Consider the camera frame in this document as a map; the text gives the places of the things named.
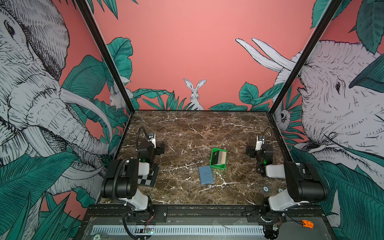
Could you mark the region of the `green plastic card tray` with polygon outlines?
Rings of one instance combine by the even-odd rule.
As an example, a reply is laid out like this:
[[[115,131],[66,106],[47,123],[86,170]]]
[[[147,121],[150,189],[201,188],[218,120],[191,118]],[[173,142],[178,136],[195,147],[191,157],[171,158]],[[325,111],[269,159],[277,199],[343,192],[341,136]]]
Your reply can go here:
[[[215,169],[224,170],[227,164],[227,151],[217,148],[212,149],[210,166]]]

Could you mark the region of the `blue leather card holder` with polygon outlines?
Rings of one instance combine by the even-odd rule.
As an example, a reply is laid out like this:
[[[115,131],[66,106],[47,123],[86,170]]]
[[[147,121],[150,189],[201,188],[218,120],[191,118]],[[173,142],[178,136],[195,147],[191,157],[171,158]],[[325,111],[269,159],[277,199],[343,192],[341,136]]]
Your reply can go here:
[[[214,176],[211,166],[199,167],[201,185],[211,185],[214,183]]]

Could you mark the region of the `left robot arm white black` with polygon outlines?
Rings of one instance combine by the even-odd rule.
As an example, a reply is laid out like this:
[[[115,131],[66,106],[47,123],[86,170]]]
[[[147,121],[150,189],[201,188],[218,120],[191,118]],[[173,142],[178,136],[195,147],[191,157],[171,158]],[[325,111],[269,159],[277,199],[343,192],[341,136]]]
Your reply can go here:
[[[101,186],[101,197],[123,204],[140,221],[150,222],[155,216],[153,203],[138,186],[155,186],[159,166],[154,160],[164,153],[164,144],[150,140],[139,144],[137,158],[111,161]]]

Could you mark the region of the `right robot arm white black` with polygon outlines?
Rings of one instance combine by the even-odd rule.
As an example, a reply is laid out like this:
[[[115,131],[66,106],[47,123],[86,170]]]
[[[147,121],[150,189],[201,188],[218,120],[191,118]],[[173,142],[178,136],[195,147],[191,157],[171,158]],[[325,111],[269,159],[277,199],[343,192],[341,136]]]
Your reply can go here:
[[[257,160],[258,174],[286,182],[286,188],[282,192],[264,198],[259,209],[259,215],[264,222],[275,222],[288,209],[318,203],[328,197],[328,190],[313,164],[273,164],[274,149],[269,144],[257,143],[254,147],[248,146],[246,154]]]

